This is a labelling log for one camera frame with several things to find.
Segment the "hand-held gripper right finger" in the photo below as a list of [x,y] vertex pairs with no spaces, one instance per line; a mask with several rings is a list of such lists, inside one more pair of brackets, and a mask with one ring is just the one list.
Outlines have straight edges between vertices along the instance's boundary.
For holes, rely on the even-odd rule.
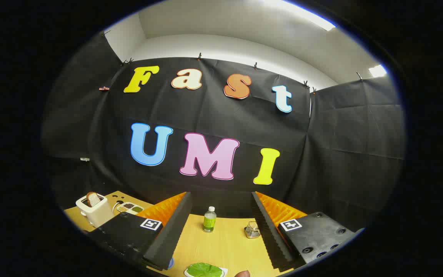
[[323,212],[306,214],[260,192],[251,194],[251,208],[272,266],[280,272],[314,265],[360,234]]

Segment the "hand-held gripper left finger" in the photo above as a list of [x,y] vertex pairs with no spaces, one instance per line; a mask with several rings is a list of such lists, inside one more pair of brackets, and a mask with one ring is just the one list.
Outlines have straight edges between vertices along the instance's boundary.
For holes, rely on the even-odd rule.
[[167,270],[191,209],[192,194],[183,192],[136,215],[121,212],[88,236],[132,266]]

